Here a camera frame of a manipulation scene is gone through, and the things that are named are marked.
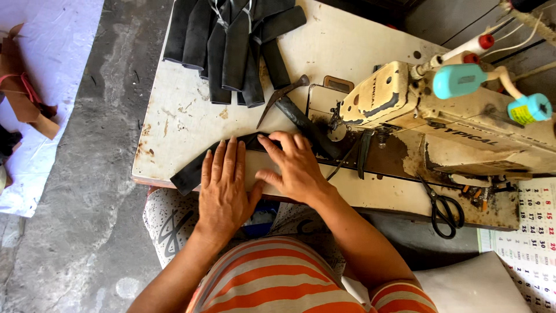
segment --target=right hand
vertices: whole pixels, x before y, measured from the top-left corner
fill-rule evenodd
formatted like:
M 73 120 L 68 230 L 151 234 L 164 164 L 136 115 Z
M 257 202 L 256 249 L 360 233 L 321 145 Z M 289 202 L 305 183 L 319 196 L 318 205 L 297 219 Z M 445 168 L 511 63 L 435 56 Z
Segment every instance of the right hand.
M 258 135 L 258 139 L 272 161 L 280 167 L 282 176 L 270 169 L 261 169 L 255 174 L 255 178 L 273 185 L 283 195 L 310 206 L 336 191 L 322 176 L 307 138 L 300 134 L 275 131 L 268 138 Z M 283 150 L 271 140 L 279 141 Z

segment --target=orange striped shirt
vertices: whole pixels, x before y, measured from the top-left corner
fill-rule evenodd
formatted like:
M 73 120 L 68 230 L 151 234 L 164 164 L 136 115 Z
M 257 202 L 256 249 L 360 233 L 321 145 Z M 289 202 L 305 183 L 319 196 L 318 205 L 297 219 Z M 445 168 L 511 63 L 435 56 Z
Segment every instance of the orange striped shirt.
M 187 312 L 438 313 L 408 283 L 384 287 L 367 307 L 345 291 L 313 249 L 289 237 L 243 243 L 224 254 L 201 281 Z

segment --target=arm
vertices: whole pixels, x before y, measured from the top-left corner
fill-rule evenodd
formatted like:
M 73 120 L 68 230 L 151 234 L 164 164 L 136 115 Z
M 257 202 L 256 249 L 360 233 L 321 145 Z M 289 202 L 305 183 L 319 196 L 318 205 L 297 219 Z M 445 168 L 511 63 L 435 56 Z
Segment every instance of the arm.
M 271 140 L 279 140 L 283 150 Z M 388 240 L 363 219 L 322 176 L 309 141 L 299 134 L 277 131 L 269 138 L 259 136 L 282 175 L 260 170 L 256 177 L 273 185 L 282 194 L 314 208 L 332 231 L 346 262 L 372 297 L 394 281 L 420 287 L 405 261 Z
M 214 258 L 251 216 L 262 195 L 257 182 L 245 192 L 245 143 L 222 141 L 202 166 L 199 221 L 184 248 L 139 294 L 128 312 L 185 312 Z

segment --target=scissors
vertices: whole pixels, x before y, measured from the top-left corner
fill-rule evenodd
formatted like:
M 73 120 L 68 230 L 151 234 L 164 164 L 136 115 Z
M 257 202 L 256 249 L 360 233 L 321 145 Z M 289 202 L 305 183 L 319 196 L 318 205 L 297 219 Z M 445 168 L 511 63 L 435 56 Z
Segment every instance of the scissors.
M 463 223 L 465 222 L 465 214 L 463 213 L 463 209 L 461 208 L 460 204 L 458 203 L 458 201 L 456 201 L 453 198 L 447 197 L 445 195 L 438 195 L 438 193 L 436 193 L 436 191 L 434 191 L 425 182 L 425 180 L 423 179 L 423 177 L 421 177 L 421 175 L 417 174 L 417 177 L 419 177 L 419 179 L 421 180 L 421 183 L 423 184 L 423 186 L 425 186 L 426 193 L 427 193 L 427 195 L 429 195 L 430 202 L 433 204 L 433 212 L 430 216 L 430 219 L 433 223 L 434 231 L 436 231 L 438 236 L 440 236 L 444 239 L 454 238 L 455 237 L 455 230 L 457 228 L 461 228 L 463 226 Z M 442 203 L 442 205 L 444 206 L 444 210 L 446 210 L 446 215 L 444 215 L 438 209 L 438 201 L 440 201 Z M 451 209 L 448 206 L 448 202 L 452 202 L 455 205 L 456 209 L 458 210 L 459 220 L 458 220 L 457 224 L 456 224 L 456 221 L 454 219 L 454 215 L 452 214 Z M 449 235 L 443 234 L 440 231 L 440 229 L 438 229 L 438 225 L 436 223 L 437 216 L 440 217 L 444 222 L 446 222 L 446 224 L 448 224 L 448 227 L 450 227 L 450 234 Z

